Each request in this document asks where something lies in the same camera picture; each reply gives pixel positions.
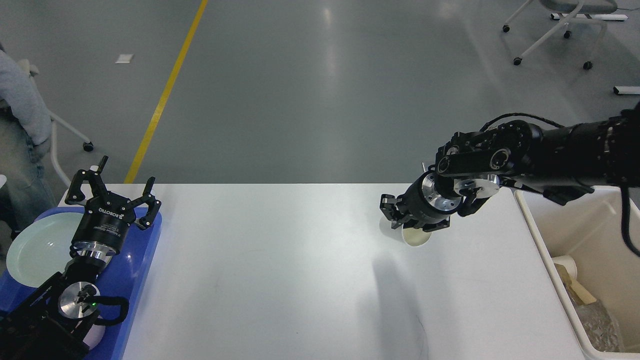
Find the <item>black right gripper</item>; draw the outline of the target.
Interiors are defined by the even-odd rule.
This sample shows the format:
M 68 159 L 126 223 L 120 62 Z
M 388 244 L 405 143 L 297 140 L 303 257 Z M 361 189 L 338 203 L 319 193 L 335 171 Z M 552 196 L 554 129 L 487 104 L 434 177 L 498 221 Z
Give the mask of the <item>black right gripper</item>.
M 404 225 L 422 229 L 425 233 L 450 227 L 451 215 L 462 207 L 463 198 L 446 185 L 453 182 L 441 178 L 434 172 L 423 173 L 404 194 L 382 194 L 379 209 L 391 228 Z

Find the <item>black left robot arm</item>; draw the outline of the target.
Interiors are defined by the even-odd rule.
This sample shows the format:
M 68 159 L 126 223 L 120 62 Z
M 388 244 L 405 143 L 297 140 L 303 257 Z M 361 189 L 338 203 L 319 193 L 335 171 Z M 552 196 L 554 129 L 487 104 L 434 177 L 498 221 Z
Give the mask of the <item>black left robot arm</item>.
M 150 177 L 135 199 L 110 191 L 102 172 L 78 170 L 64 202 L 83 214 L 70 241 L 70 260 L 1 320 L 3 360 L 82 360 L 90 351 L 85 338 L 94 326 L 112 327 L 126 320 L 130 300 L 103 294 L 98 280 L 121 254 L 131 226 L 153 227 L 162 202 Z

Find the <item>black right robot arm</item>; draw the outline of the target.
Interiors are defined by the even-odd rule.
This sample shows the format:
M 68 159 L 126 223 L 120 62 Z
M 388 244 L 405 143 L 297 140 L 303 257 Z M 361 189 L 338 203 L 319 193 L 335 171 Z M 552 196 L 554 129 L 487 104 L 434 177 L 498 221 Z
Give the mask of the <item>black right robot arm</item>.
M 638 188 L 639 107 L 605 121 L 544 130 L 510 112 L 475 132 L 456 132 L 442 145 L 434 164 L 403 194 L 382 194 L 379 208 L 391 228 L 431 233 L 450 226 L 454 214 L 475 214 L 501 188 L 535 193 L 564 206 L 595 186 L 621 191 L 621 236 L 634 255 L 630 237 L 630 189 Z

